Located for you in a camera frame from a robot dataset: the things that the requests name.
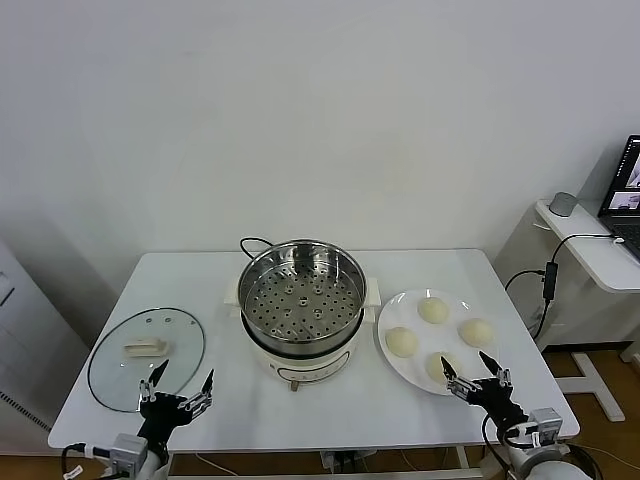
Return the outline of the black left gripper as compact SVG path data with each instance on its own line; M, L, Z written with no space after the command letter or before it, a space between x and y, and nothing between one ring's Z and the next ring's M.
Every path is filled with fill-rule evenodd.
M150 449L165 449L173 431L189 425L212 404L214 373L212 369L201 390L187 398L184 396L157 392L168 360L157 366L147 379L139 382L140 413L144 422L138 436L147 441Z

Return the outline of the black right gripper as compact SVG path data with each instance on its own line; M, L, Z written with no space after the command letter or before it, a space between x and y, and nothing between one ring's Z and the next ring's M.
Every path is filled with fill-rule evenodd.
M511 400L513 386L510 371L503 369L494 358L483 351L479 351L479 356L494 378L477 379L472 382L460 377L445 356L441 355L446 388L458 398L468 397L471 405L482 407L498 431L507 431L524 423L524 410Z

